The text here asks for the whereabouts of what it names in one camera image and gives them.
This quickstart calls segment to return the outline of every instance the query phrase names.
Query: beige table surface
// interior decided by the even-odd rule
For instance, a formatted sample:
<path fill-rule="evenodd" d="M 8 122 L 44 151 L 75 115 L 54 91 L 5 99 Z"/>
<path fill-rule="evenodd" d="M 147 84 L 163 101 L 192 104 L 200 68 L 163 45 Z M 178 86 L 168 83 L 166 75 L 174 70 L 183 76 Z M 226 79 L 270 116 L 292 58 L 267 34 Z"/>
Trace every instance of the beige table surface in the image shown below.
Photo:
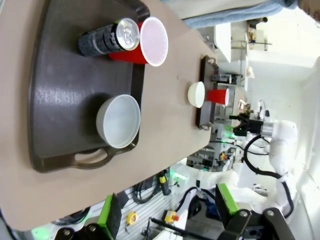
<path fill-rule="evenodd" d="M 33 170 L 28 152 L 27 96 L 31 60 L 44 0 L 8 0 L 0 14 L 0 207 L 12 228 L 25 231 L 87 206 L 176 163 L 207 145 L 195 126 L 187 89 L 199 79 L 200 58 L 212 51 L 157 0 L 144 0 L 165 25 L 169 52 L 147 65 L 137 147 L 95 170 Z"/>

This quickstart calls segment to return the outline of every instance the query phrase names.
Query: small red cup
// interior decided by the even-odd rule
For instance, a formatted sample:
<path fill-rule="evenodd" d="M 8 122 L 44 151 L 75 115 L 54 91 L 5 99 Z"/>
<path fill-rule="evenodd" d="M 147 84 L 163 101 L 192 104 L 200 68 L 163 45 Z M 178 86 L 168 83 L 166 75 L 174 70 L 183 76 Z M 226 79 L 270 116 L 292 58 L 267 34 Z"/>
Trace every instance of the small red cup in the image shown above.
<path fill-rule="evenodd" d="M 163 23 L 156 17 L 148 17 L 139 22 L 140 43 L 132 51 L 110 53 L 113 60 L 134 64 L 150 64 L 158 67 L 164 63 L 168 54 L 168 35 Z"/>
<path fill-rule="evenodd" d="M 208 101 L 228 105 L 229 103 L 229 89 L 216 89 L 208 91 Z"/>

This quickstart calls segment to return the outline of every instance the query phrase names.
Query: white bowl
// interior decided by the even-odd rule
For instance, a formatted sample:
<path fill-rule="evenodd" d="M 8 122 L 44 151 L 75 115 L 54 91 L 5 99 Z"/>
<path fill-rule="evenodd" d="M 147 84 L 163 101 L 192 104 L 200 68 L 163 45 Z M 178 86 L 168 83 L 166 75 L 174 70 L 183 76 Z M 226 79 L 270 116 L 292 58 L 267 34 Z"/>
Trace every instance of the white bowl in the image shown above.
<path fill-rule="evenodd" d="M 202 107 L 205 101 L 205 85 L 202 81 L 195 82 L 189 87 L 188 100 L 192 106 Z"/>
<path fill-rule="evenodd" d="M 136 137 L 141 115 L 137 101 L 123 94 L 108 99 L 96 116 L 96 128 L 100 137 L 111 147 L 122 149 Z"/>

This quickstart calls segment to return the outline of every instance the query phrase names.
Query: small tray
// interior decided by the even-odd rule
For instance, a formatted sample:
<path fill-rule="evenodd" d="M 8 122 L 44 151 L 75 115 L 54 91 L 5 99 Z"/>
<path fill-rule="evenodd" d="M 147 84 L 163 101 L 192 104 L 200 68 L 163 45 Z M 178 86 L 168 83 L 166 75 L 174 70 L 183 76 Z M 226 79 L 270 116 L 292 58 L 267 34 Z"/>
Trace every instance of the small tray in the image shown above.
<path fill-rule="evenodd" d="M 95 169 L 115 155 L 131 151 L 139 141 L 115 149 L 96 129 L 100 106 L 109 98 L 130 94 L 141 107 L 145 66 L 84 57 L 79 37 L 122 18 L 142 22 L 150 16 L 139 0 L 47 0 L 33 56 L 28 99 L 28 140 L 32 166 L 47 173 L 64 168 Z M 76 161 L 76 154 L 104 149 L 94 163 Z"/>
<path fill-rule="evenodd" d="M 200 61 L 199 81 L 204 83 L 205 97 L 202 107 L 196 109 L 195 115 L 195 125 L 199 129 L 204 130 L 209 130 L 215 119 L 216 104 L 214 102 L 207 101 L 208 91 L 218 88 L 218 84 L 212 82 L 212 76 L 216 74 L 216 68 L 209 62 L 210 60 L 215 59 L 206 55 Z"/>

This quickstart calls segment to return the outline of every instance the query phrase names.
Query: yellow tape measure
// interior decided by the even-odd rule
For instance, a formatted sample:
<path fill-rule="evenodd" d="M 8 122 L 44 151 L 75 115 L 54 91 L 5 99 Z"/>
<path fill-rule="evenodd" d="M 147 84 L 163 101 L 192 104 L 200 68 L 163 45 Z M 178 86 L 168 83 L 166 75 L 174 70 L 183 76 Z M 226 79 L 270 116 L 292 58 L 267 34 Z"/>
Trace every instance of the yellow tape measure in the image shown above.
<path fill-rule="evenodd" d="M 134 225 L 138 221 L 138 214 L 135 212 L 130 212 L 129 215 L 126 217 L 126 223 L 128 225 Z"/>

